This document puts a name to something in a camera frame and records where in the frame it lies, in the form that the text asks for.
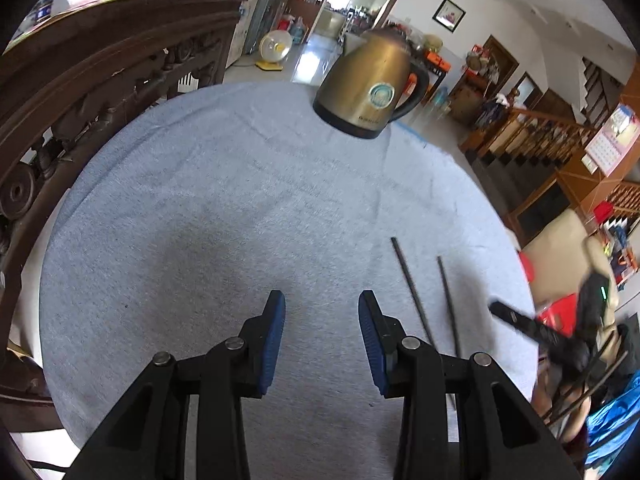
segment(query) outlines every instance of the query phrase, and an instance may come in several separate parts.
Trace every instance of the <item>kettle label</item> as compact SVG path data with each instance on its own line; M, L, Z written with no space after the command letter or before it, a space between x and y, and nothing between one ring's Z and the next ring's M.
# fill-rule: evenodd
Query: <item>kettle label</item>
M369 90L369 102L374 108L382 110L391 104L395 94L396 89L389 83L376 83Z

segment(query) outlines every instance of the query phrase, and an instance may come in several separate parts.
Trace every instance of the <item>gold kettle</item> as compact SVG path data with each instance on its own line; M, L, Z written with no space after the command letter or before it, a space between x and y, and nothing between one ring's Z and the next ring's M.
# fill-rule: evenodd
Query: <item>gold kettle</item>
M375 139L387 123L420 102L429 87L429 73L412 56L402 34L377 28L346 38L342 55L314 100L314 110L324 122L346 134ZM414 91L396 108L411 73L418 79Z

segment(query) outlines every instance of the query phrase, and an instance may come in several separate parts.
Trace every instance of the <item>red bag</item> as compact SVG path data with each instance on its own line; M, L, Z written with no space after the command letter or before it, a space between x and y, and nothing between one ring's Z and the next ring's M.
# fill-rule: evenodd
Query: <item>red bag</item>
M525 253L518 253L518 257L522 264L522 268L524 269L524 274L527 277L527 283L531 283L536 277L536 271L533 269L533 264L531 263L531 260L527 258Z
M575 330L575 319L578 310L578 295L569 294L557 300L538 314L538 319L561 334L571 337Z

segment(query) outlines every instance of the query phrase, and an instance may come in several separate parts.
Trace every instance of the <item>round table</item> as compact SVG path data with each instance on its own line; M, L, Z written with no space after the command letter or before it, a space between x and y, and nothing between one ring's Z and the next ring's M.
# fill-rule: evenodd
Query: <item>round table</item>
M285 82L190 92L134 120L82 172L40 285L44 370L78 446L156 351L204 354L279 289L273 385L243 401L253 478L391 478L402 400L373 384L357 302L371 288L426 338L393 236L438 350L454 354L441 255L464 357L488 352L530 396L536 345L487 306L500 298L532 315L533 304L485 196L401 124L351 137L314 114L312 95Z

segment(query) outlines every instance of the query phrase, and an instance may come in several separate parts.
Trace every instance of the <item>framed picture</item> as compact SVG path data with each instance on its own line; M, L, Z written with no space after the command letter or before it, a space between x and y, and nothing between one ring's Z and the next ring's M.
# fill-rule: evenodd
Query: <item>framed picture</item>
M449 32L456 30L466 12L451 0L443 0L433 19L446 28Z

